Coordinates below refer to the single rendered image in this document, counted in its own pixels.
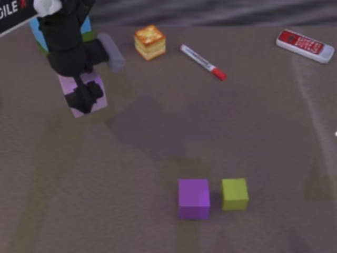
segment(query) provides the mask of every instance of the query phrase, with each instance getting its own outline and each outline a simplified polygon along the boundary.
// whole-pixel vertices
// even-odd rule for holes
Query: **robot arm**
[[[34,9],[39,17],[53,15],[62,8],[61,0],[34,0]]]

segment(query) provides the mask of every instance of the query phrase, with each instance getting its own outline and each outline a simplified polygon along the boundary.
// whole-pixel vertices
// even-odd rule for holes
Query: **orange block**
[[[166,37],[154,25],[149,25],[135,32],[135,48],[147,61],[166,52]]]

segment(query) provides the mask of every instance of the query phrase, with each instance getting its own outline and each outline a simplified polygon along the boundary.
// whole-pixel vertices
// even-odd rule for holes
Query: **purple block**
[[[204,220],[210,214],[207,179],[179,179],[178,216],[184,220]]]

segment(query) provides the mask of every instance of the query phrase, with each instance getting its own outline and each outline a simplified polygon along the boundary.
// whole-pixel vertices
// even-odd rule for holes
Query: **gray tabletop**
[[[146,62],[136,28],[95,30],[127,66],[97,68],[109,106],[80,119],[29,30],[0,40],[0,252],[337,250],[336,58],[277,48],[277,27],[163,27],[167,53]],[[336,28],[294,30],[337,45]],[[249,208],[223,212],[220,180],[238,177]],[[178,178],[209,179],[209,220],[177,220]]]

